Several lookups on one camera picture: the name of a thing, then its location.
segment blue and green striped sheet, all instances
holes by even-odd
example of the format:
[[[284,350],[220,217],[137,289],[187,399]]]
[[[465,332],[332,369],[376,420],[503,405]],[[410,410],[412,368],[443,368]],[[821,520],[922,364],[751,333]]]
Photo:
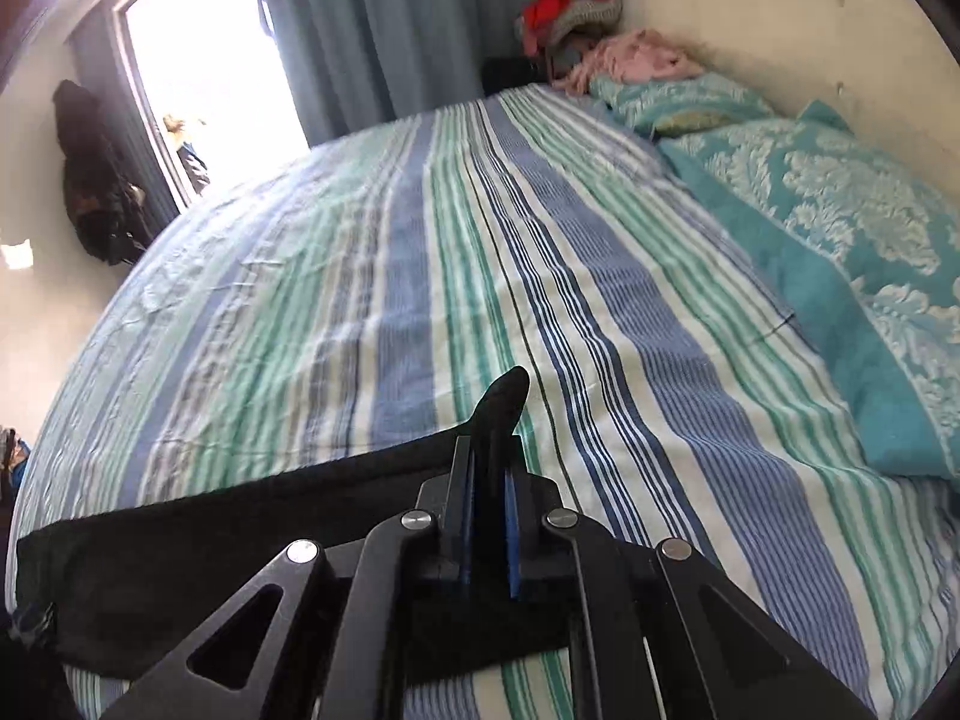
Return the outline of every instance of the blue and green striped sheet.
[[[539,87],[376,127],[199,205],[67,377],[13,538],[429,434],[513,365],[531,469],[618,538],[687,538],[882,718],[957,650],[941,480],[884,478],[745,255],[654,151]],[[13,606],[16,554],[8,557]],[[122,683],[70,670],[97,717]],[[410,688],[569,718],[565,653]]]

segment hanging jacket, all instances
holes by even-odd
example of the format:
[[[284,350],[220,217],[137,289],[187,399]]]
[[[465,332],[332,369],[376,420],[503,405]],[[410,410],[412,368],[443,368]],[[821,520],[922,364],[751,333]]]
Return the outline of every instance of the hanging jacket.
[[[56,139],[64,152],[64,204],[83,248],[107,264],[135,263],[152,242],[144,193],[125,175],[95,95],[73,81],[54,93]]]

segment bolt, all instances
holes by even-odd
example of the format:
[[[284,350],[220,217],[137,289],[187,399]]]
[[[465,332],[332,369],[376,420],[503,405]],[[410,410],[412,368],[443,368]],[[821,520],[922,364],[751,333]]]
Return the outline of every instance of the bolt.
[[[693,547],[683,538],[667,538],[661,544],[661,552],[670,560],[686,560],[693,554]]]
[[[577,512],[571,512],[570,509],[553,509],[546,515],[546,521],[554,528],[572,528],[578,519]]]
[[[422,509],[413,509],[400,517],[400,524],[408,531],[422,531],[424,528],[429,528],[432,523],[433,517],[430,516],[430,512],[424,512]]]
[[[310,562],[317,557],[320,550],[313,541],[306,541],[301,538],[300,541],[294,541],[287,547],[287,557],[293,562]]]

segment blue curtain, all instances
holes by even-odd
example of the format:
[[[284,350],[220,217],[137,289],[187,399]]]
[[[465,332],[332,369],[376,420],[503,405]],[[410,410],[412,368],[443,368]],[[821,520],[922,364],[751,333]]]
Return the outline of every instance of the blue curtain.
[[[480,66],[515,55],[531,0],[266,0],[311,146],[481,97]]]
[[[128,178],[147,194],[143,213],[152,234],[158,235],[181,212],[157,164],[157,153],[123,71],[112,14],[106,6],[95,7],[83,17],[70,35],[70,47],[77,81],[100,99],[110,141],[124,159]]]

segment turquoise pillow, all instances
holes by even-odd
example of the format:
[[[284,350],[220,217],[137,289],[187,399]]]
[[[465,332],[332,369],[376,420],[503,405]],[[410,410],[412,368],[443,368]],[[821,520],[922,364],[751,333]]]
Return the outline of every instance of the turquoise pillow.
[[[590,93],[611,108],[618,122],[643,138],[676,138],[776,116],[759,94],[717,73],[626,85],[597,76],[590,81]]]
[[[957,479],[956,207],[819,121],[765,119],[659,148],[796,311],[850,406],[867,463]]]
[[[844,118],[822,100],[813,100],[808,103],[808,106],[800,111],[797,121],[827,124],[827,127],[833,127],[833,129],[839,129],[841,132],[853,135],[853,130],[850,129]]]

